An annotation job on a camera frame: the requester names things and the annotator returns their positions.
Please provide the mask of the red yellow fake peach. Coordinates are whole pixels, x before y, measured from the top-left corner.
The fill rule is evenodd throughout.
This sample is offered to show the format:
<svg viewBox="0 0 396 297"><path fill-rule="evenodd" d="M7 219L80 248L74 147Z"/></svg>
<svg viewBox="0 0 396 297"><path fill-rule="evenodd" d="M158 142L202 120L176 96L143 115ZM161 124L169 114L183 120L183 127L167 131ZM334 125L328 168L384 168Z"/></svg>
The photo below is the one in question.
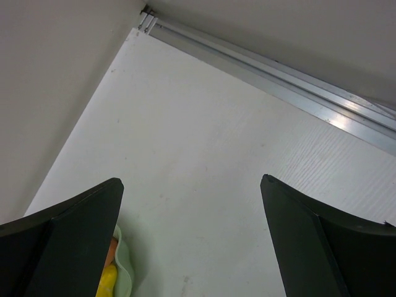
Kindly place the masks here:
<svg viewBox="0 0 396 297"><path fill-rule="evenodd" d="M118 246L118 240L115 237L112 237L109 250L106 256L104 268L109 266L114 261L117 246Z"/></svg>

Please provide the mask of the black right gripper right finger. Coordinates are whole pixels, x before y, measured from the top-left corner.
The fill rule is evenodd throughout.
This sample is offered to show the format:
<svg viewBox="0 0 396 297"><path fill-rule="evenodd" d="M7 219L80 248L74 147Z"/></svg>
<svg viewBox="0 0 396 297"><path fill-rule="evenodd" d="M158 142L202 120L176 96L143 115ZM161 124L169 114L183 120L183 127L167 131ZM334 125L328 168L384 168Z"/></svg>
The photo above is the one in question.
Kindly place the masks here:
<svg viewBox="0 0 396 297"><path fill-rule="evenodd" d="M395 226L336 209L268 174L260 189L287 296L395 296Z"/></svg>

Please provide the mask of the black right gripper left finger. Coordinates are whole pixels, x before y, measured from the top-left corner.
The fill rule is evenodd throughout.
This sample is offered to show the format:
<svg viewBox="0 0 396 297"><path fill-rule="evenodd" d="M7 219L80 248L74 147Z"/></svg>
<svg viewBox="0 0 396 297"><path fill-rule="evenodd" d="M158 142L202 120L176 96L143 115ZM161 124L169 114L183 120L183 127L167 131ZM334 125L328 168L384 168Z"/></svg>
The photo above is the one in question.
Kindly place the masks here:
<svg viewBox="0 0 396 297"><path fill-rule="evenodd" d="M1 296L95 296L124 186L111 178L1 225Z"/></svg>

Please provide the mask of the yellow fake pear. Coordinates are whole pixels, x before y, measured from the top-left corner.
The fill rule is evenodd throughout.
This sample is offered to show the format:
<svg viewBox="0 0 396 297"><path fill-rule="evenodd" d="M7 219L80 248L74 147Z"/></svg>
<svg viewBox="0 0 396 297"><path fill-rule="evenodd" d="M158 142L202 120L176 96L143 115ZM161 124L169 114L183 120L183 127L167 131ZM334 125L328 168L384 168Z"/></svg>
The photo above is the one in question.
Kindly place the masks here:
<svg viewBox="0 0 396 297"><path fill-rule="evenodd" d="M105 267L98 284L96 297L113 297L117 276L118 271L114 264Z"/></svg>

